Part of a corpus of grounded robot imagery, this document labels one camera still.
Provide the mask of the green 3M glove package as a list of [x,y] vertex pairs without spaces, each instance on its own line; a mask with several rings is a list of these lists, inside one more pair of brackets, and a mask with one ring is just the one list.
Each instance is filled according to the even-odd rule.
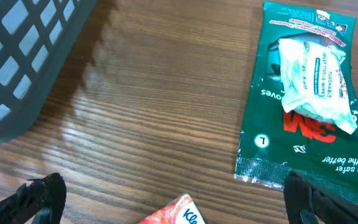
[[[358,100],[351,80],[356,19],[272,1],[264,2],[263,13],[234,177],[281,190],[285,177],[295,171],[358,205]],[[346,53],[341,70],[357,125],[352,134],[284,111],[279,39],[331,45]]]

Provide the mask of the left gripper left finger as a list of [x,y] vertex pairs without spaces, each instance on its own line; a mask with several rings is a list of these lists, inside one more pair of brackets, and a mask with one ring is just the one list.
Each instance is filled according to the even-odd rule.
[[0,224],[59,224],[67,198],[67,187],[59,173],[43,179],[31,179],[16,193],[0,201]]

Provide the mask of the small red sachet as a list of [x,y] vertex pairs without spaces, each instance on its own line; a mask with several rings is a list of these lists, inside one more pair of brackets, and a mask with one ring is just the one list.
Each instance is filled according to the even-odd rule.
[[206,224],[193,199],[183,194],[138,224]]

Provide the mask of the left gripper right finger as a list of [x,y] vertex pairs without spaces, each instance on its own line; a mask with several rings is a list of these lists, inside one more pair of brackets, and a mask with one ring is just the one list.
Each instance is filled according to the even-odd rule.
[[284,201],[290,224],[358,224],[358,205],[291,171],[284,181]]

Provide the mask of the light green wipes packet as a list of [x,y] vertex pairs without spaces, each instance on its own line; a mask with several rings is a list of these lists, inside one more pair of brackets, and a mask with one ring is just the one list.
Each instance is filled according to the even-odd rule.
[[335,124],[352,134],[357,125],[341,70],[346,53],[314,42],[279,39],[278,43],[284,111]]

